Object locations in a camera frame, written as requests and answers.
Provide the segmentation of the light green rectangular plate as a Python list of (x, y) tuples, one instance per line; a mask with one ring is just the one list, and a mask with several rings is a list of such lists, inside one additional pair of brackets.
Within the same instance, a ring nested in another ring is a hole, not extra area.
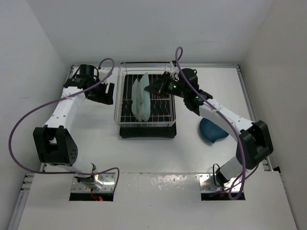
[(136, 118), (137, 121), (141, 121), (141, 115), (138, 109), (139, 100), (138, 100), (138, 84), (139, 81), (136, 79), (132, 85), (132, 92), (131, 92), (131, 99), (132, 99), (132, 105), (131, 105), (131, 111)]

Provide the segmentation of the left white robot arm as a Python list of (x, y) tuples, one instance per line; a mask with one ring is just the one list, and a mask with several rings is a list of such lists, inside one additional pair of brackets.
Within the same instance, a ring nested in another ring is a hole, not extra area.
[(101, 187), (103, 178), (96, 174), (96, 166), (78, 153), (70, 130), (78, 109), (86, 99), (101, 104), (113, 104), (115, 85), (101, 82), (109, 72), (107, 68), (81, 64), (63, 85), (61, 101), (51, 117), (43, 127), (36, 127), (33, 131), (41, 163), (76, 172), (76, 180), (92, 189)]

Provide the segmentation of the light green plate with berries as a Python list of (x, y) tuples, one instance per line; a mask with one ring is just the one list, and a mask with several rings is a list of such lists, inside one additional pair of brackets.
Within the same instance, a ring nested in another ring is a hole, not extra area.
[(145, 91), (144, 88), (149, 85), (149, 75), (146, 72), (139, 80), (138, 84), (138, 109), (141, 115), (141, 119), (147, 122), (150, 118), (151, 106), (150, 106), (150, 93)]

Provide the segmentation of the dark blue leaf plate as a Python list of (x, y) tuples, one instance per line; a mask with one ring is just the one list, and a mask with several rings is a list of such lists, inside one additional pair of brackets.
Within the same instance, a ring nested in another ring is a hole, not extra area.
[(226, 131), (206, 118), (201, 119), (199, 124), (199, 132), (202, 138), (211, 144), (214, 144), (215, 142), (229, 136)]

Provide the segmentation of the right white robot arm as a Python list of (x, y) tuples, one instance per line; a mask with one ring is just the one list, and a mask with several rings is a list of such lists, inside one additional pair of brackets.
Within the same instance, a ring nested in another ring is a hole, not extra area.
[(261, 120), (253, 122), (242, 118), (218, 103), (200, 89), (195, 69), (165, 72), (145, 90), (160, 97), (174, 95), (183, 98), (190, 111), (213, 122), (237, 141), (236, 155), (215, 174), (218, 186), (223, 186), (246, 170), (254, 169), (273, 153), (268, 125)]

